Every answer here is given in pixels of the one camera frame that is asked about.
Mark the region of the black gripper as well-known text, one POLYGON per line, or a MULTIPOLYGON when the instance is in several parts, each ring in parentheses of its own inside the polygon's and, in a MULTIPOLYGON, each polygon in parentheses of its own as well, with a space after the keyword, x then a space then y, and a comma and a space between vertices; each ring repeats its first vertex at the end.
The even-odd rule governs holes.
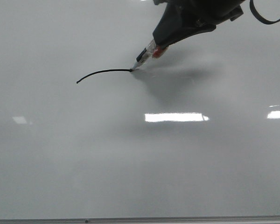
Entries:
POLYGON ((167 3, 153 31, 154 41, 161 48, 212 32, 216 25, 226 20, 233 21, 243 14, 242 0, 175 0, 174 3, 167 3))

